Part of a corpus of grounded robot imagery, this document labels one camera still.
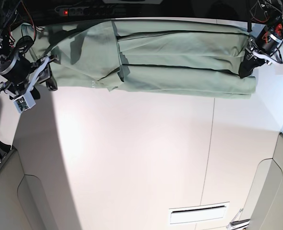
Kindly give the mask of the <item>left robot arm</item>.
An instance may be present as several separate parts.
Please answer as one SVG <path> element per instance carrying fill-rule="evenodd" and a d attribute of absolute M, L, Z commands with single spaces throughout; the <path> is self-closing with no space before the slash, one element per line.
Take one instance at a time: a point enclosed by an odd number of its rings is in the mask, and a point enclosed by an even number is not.
<path fill-rule="evenodd" d="M 264 64 L 283 71 L 283 0 L 257 0 L 248 11 L 250 21 L 263 24 L 258 36 L 250 36 L 239 76 L 245 78 Z"/>

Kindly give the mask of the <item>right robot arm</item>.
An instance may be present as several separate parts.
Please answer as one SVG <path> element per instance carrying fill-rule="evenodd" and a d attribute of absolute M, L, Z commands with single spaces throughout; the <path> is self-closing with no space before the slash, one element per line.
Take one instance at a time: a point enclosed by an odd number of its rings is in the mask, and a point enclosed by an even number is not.
<path fill-rule="evenodd" d="M 36 40 L 37 27 L 34 22 L 31 22 L 33 36 L 23 35 L 19 40 L 14 40 L 11 35 L 11 26 L 19 14 L 19 6 L 24 6 L 23 1 L 0 0 L 0 75 L 6 79 L 0 83 L 0 93 L 8 94 L 13 100 L 30 92 L 38 100 L 40 93 L 35 88 L 37 83 L 45 83 L 50 91 L 56 91 L 58 87 L 50 65 L 46 65 L 38 77 L 35 76 L 35 71 L 44 62 L 43 58 L 30 62 L 25 57 Z"/>

